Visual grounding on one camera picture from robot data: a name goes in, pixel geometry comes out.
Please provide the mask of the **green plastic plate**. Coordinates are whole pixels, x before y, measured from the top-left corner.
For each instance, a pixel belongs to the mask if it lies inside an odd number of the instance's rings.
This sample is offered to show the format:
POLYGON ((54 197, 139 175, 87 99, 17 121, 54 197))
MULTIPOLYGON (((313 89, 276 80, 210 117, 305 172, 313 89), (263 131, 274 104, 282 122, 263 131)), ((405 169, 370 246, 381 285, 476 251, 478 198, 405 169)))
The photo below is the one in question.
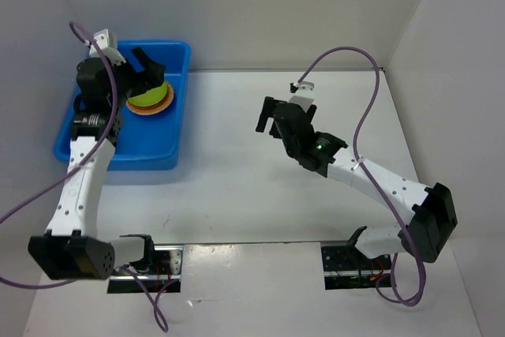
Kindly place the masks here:
POLYGON ((168 84, 164 81, 159 87, 152 88, 142 95, 136 95, 128 99, 128 103, 139 108, 153 107, 163 101, 168 93, 168 84))

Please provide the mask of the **orange plastic plate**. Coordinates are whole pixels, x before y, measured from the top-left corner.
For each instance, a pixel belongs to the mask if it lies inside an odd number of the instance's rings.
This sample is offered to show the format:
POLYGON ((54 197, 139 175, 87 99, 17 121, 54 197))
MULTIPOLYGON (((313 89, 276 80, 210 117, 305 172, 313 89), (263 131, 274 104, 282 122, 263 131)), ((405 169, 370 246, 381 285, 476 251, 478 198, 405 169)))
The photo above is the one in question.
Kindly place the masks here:
POLYGON ((167 82, 167 84, 168 84, 168 93, 162 102, 154 105, 153 107, 148 107, 148 108, 139 108, 138 107, 138 108, 141 109, 142 111, 146 111, 148 114, 159 113, 162 110, 165 110, 166 108, 168 108, 174 99, 174 90, 168 82, 167 82))

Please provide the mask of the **orange-brown woven round tray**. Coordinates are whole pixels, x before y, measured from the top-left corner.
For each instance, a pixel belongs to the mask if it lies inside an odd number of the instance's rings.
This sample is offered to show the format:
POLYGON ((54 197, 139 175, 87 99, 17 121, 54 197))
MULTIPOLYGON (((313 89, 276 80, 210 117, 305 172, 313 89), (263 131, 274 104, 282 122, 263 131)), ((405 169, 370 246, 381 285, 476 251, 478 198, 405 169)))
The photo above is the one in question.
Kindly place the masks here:
POLYGON ((142 95, 130 97, 127 108, 140 116, 151 116, 167 109, 174 101, 174 88, 164 81, 159 87, 152 88, 142 95))

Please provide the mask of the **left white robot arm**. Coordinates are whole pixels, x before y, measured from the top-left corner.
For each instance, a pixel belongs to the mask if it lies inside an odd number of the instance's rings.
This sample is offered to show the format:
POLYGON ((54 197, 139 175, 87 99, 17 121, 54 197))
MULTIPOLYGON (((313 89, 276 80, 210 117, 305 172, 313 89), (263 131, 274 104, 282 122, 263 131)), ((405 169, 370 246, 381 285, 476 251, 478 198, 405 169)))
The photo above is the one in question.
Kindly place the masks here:
POLYGON ((130 96, 164 82, 164 65, 140 47, 132 53, 140 72, 128 61, 114 64, 109 58, 86 58, 77 65, 80 91, 69 126, 70 176, 44 234, 28 243, 28 252, 49 279, 105 280, 125 264, 142 274, 157 264, 146 234, 124 234, 112 242, 97 238, 99 198, 122 128, 121 108, 130 96))

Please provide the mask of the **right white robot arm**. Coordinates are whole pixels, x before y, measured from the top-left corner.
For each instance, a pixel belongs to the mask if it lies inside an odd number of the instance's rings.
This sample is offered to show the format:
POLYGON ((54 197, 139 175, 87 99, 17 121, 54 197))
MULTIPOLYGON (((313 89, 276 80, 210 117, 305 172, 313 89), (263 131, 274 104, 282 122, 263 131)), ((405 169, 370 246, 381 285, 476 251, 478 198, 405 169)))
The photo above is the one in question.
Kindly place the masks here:
POLYGON ((386 254, 409 253, 424 263, 437 260, 457 226, 451 191, 440 183, 429 187, 399 176, 364 157, 356 158, 345 141, 312 127, 315 106, 265 97, 256 131, 273 121, 270 135, 280 139, 286 154, 304 169, 348 185, 396 210, 398 221, 381 228, 361 227, 348 241, 346 259, 364 268, 386 254))

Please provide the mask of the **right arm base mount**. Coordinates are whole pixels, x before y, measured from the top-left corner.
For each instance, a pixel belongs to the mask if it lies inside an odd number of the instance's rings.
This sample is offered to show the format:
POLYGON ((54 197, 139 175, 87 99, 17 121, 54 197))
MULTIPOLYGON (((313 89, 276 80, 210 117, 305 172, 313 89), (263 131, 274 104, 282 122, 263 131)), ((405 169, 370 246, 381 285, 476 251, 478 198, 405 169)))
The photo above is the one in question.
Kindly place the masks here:
POLYGON ((358 290, 391 287, 391 257, 369 259, 346 242, 320 247, 326 290, 358 290))

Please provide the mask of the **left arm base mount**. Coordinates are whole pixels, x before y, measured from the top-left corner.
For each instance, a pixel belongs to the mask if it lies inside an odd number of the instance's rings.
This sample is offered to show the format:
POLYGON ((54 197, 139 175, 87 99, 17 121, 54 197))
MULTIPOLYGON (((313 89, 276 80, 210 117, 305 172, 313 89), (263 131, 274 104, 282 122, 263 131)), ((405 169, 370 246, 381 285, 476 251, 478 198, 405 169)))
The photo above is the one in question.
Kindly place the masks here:
MULTIPOLYGON (((130 264, 127 268, 136 273, 150 294, 179 293, 183 258, 183 245, 155 245, 150 266, 140 268, 130 264)), ((107 293, 140 294, 142 289, 124 268, 118 268, 109 279, 107 293)))

